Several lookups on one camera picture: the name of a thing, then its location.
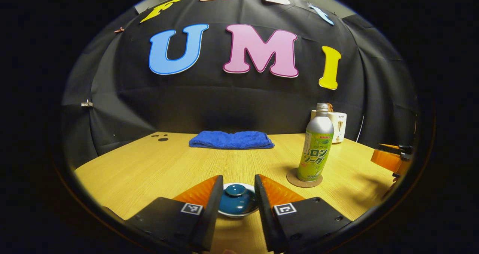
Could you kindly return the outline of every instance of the blue towel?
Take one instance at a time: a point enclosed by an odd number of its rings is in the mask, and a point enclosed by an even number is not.
[[[214,149],[267,149],[274,147],[264,132],[241,131],[225,133],[222,131],[202,131],[190,140],[190,147]]]

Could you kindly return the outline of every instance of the coaster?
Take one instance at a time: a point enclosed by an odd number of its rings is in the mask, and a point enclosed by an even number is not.
[[[298,173],[298,168],[294,168],[293,170],[290,170],[288,172],[288,174],[286,175],[286,178],[288,179],[289,183],[298,187],[313,187],[313,186],[319,185],[321,181],[323,181],[323,175],[320,175],[320,177],[316,181],[304,182],[298,179],[297,173]]]

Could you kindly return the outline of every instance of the pink letter m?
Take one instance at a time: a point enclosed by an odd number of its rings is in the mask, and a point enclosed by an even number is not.
[[[250,25],[233,24],[226,27],[231,32],[231,56],[223,70],[229,73],[245,73],[250,70],[246,63],[246,51],[250,54],[254,67],[258,72],[263,72],[275,55],[274,64],[270,72],[281,77],[294,78],[298,76],[295,67],[295,40],[296,34],[284,30],[275,31],[268,41],[263,42],[256,30]]]

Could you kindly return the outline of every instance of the green label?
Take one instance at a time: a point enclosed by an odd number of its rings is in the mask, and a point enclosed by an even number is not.
[[[333,133],[314,133],[306,131],[303,155],[298,167],[298,178],[303,181],[315,181],[323,172],[331,149]]]

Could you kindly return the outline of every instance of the table surface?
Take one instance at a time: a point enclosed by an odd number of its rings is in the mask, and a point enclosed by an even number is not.
[[[224,183],[251,185],[255,174],[263,174],[305,198],[318,196],[355,220],[380,203],[393,180],[389,170],[370,161],[372,148],[347,139],[332,145],[321,184],[300,188],[289,183],[286,174],[299,166],[304,134],[268,135],[274,148],[258,150],[191,148],[188,141],[195,134],[151,135],[75,170],[96,202],[125,220],[157,197],[173,198],[217,174],[223,175]],[[238,254],[267,253],[258,211],[239,220],[218,216],[211,253],[221,254],[224,249]]]

